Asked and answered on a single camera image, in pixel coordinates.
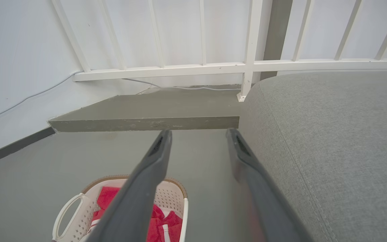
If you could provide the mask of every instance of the gray floor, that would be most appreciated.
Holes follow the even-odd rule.
[[[226,130],[176,130],[167,176],[189,198],[186,241],[234,241]],[[0,160],[0,241],[51,240],[61,207],[102,176],[130,173],[158,131],[57,133]]]

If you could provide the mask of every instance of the electrical cord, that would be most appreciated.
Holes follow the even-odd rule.
[[[66,80],[68,80],[69,78],[71,78],[73,75],[77,74],[77,73],[80,73],[80,72],[83,72],[83,71],[78,71],[78,72],[74,72],[73,74],[71,74],[69,77],[65,78],[63,81],[61,81],[60,83],[48,88],[48,89],[45,89],[44,91],[42,92],[39,92],[37,94],[34,94],[34,95],[31,95],[25,99],[23,99],[21,102],[17,103],[16,105],[13,105],[12,107],[10,107],[9,109],[6,109],[2,112],[0,112],[0,115],[17,107],[18,105],[20,105],[21,103],[23,103],[24,101],[28,100],[29,98],[32,98],[32,97],[35,97],[37,95],[40,95],[44,92],[47,92],[51,89],[54,89],[55,87],[61,85],[62,83],[64,83]],[[184,90],[199,90],[199,89],[208,89],[208,90],[213,90],[213,91],[229,91],[229,90],[241,90],[241,88],[235,88],[235,89],[215,89],[215,88],[210,88],[210,87],[194,87],[194,88],[189,88],[189,87],[161,87],[161,86],[158,86],[156,84],[153,84],[153,83],[150,83],[150,82],[147,82],[147,81],[140,81],[140,80],[135,80],[135,79],[130,79],[130,78],[123,78],[123,80],[128,80],[128,81],[136,81],[136,82],[141,82],[141,83],[145,83],[145,84],[149,84],[149,85],[152,85],[152,86],[155,86],[155,87],[158,87],[160,89],[166,89],[166,88],[178,88],[178,89],[184,89]]]

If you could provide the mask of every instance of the white metal railing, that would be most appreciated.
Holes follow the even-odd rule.
[[[178,65],[166,66],[162,54],[162,47],[159,37],[159,32],[156,24],[155,11],[153,8],[153,0],[148,0],[149,11],[152,19],[153,33],[155,36],[155,44],[158,53],[160,66],[154,67],[139,67],[127,68],[123,59],[123,54],[117,42],[116,34],[112,20],[109,17],[108,9],[105,0],[97,0],[103,15],[107,31],[109,32],[110,40],[114,52],[119,63],[119,69],[105,69],[91,71],[89,64],[86,61],[85,55],[80,48],[79,43],[74,35],[74,32],[68,22],[65,11],[60,3],[60,0],[52,0],[57,11],[57,14],[62,22],[69,40],[74,48],[77,58],[84,70],[74,76],[74,81],[93,81],[107,80],[120,78],[146,78],[146,77],[163,77],[163,76],[184,76],[184,75],[210,75],[210,74],[227,74],[227,73],[243,73],[243,81],[241,92],[237,95],[239,101],[244,101],[247,93],[252,85],[253,72],[273,72],[273,71],[302,71],[302,70],[371,70],[371,69],[387,69],[387,59],[382,57],[387,50],[387,35],[374,59],[341,59],[341,54],[346,45],[353,23],[356,21],[358,10],[362,0],[356,0],[344,31],[340,45],[337,49],[334,59],[299,59],[305,34],[310,21],[314,0],[307,0],[303,19],[301,22],[300,33],[295,46],[295,52],[292,60],[267,60],[255,61],[256,47],[258,44],[259,23],[261,19],[262,0],[251,0],[249,10],[249,26],[247,32],[246,55],[242,63],[207,63],[206,62],[206,36],[205,36],[205,21],[204,21],[204,0],[199,0],[200,7],[200,22],[201,22],[201,46],[202,46],[202,63],[197,65]]]

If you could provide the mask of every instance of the sofa seam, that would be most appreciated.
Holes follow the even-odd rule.
[[[324,219],[323,219],[323,218],[319,218],[319,216],[318,216],[318,214],[316,213],[315,208],[313,207],[312,202],[311,202],[311,200],[310,200],[310,197],[311,197],[311,199],[313,200],[313,204],[315,204],[315,206],[316,206],[316,208],[317,208],[318,205],[317,205],[316,202],[314,201],[314,198],[313,198],[313,196],[312,196],[312,192],[310,191],[310,190],[312,190],[312,188],[310,187],[310,190],[309,190],[309,186],[307,185],[306,179],[305,179],[305,177],[303,176],[303,173],[302,173],[302,171],[301,171],[299,165],[297,164],[297,162],[296,162],[296,160],[295,160],[295,157],[294,157],[294,155],[292,154],[292,151],[291,151],[291,149],[289,148],[289,145],[288,145],[288,143],[287,143],[285,137],[283,136],[283,133],[282,133],[282,131],[280,130],[280,127],[279,127],[278,124],[277,124],[277,121],[275,120],[275,117],[274,117],[274,115],[273,115],[273,112],[272,112],[272,110],[270,109],[270,106],[269,106],[269,104],[268,104],[268,101],[267,101],[267,99],[265,98],[265,94],[264,94],[264,92],[263,92],[263,90],[262,90],[262,88],[261,88],[260,86],[259,86],[259,90],[261,91],[261,93],[262,93],[261,96],[262,96],[262,98],[264,99],[265,104],[267,105],[268,110],[270,111],[271,116],[273,117],[274,123],[275,123],[275,125],[277,126],[277,129],[278,129],[278,132],[280,133],[280,135],[281,135],[281,137],[283,138],[283,141],[284,141],[284,143],[285,143],[287,149],[289,150],[289,153],[290,153],[290,155],[291,155],[291,157],[292,157],[292,161],[293,161],[293,162],[292,162],[292,167],[293,167],[293,169],[295,170],[295,173],[297,174],[298,180],[300,181],[300,183],[302,183],[302,184],[304,184],[304,185],[306,186],[307,191],[308,191],[308,193],[310,193],[310,195],[307,194],[306,188],[305,188],[304,186],[302,186],[302,188],[303,188],[303,193],[305,194],[305,196],[307,196],[307,199],[308,199],[308,201],[309,201],[310,207],[312,208],[313,213],[315,214],[316,219],[318,220],[319,225],[321,226],[322,233],[324,233],[325,238],[327,239],[327,241],[329,241],[329,238],[328,238],[328,235],[327,235],[327,233],[329,233],[329,232],[327,231],[327,233],[326,233],[325,230],[324,230],[324,226],[325,226],[325,228],[326,228],[327,224],[324,222]]]

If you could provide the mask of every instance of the white wall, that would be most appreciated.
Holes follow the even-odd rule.
[[[200,63],[199,4],[155,0],[167,65]],[[116,67],[95,0],[62,0],[92,69]],[[107,0],[128,67],[156,66],[156,48],[146,0]],[[271,0],[264,1],[257,59],[264,53]],[[205,1],[207,62],[243,61],[249,0]],[[0,112],[49,89],[81,67],[51,0],[0,0]],[[143,78],[163,86],[240,84],[241,74]],[[70,80],[0,115],[0,148],[48,127],[52,117],[114,95],[136,94],[146,84]]]
[[[293,0],[281,59],[291,59],[295,50],[306,0]],[[300,59],[334,58],[355,0],[315,0]],[[387,0],[362,1],[352,31],[341,55],[344,58],[374,58],[387,34]],[[294,72],[278,72],[278,75]]]

